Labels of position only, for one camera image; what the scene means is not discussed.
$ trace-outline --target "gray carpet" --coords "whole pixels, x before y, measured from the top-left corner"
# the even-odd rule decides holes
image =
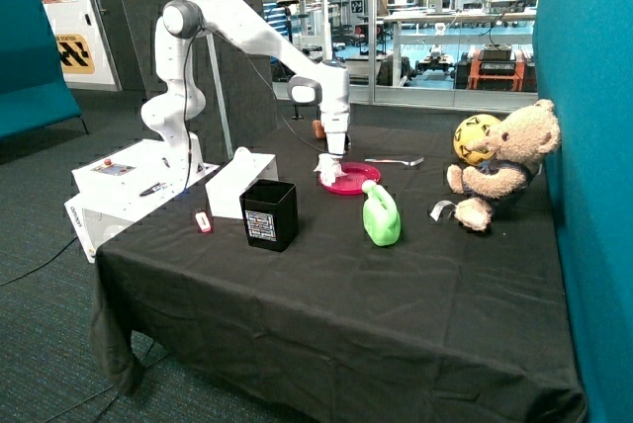
[[[75,119],[0,140],[0,284],[39,267],[74,238],[63,208],[77,192],[72,169],[141,138],[156,137],[140,120],[138,94],[73,94],[90,135]],[[301,109],[303,122],[290,120],[291,105],[281,104],[279,112],[299,135],[312,133],[315,109]],[[356,125],[440,127],[448,138],[466,116],[418,109],[352,109]],[[284,125],[281,116],[279,125]],[[353,138],[353,127],[350,131]],[[93,285],[94,269],[75,241],[50,264],[0,288],[0,421],[96,421],[115,397],[93,362],[86,338]],[[135,334],[133,345],[142,358],[151,340]],[[313,421],[185,368],[159,345],[150,351],[146,361],[155,364],[138,394],[117,398],[100,421]]]

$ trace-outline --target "black pen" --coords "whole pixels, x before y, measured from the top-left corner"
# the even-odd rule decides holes
[[[139,194],[139,196],[141,197],[149,196],[150,194],[153,194],[156,191],[160,191],[164,187],[165,187],[165,183],[156,183],[151,188],[145,189],[142,193]]]

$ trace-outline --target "white box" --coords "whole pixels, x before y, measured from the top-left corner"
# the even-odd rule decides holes
[[[79,194],[64,205],[88,262],[94,263],[103,243],[182,192],[182,184],[171,182],[166,152],[164,141],[144,139],[72,171]],[[189,184],[216,169],[218,166],[205,163],[191,175]],[[140,195],[155,184],[163,187]]]
[[[279,181],[274,154],[235,152],[232,161],[207,183],[211,214],[215,217],[243,218],[239,196],[258,179]]]

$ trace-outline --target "teddy bear ear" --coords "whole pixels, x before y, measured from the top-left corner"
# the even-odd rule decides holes
[[[554,102],[547,99],[539,99],[534,105],[537,107],[542,107],[545,110],[549,110],[550,112],[554,112]]]
[[[558,126],[553,126],[543,138],[543,142],[538,146],[540,154],[553,153],[561,145],[561,130]]]

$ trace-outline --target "green watering can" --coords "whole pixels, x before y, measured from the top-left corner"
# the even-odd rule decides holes
[[[394,199],[374,181],[363,183],[367,201],[363,206],[363,223],[370,238],[379,247],[392,245],[400,237],[400,215]]]

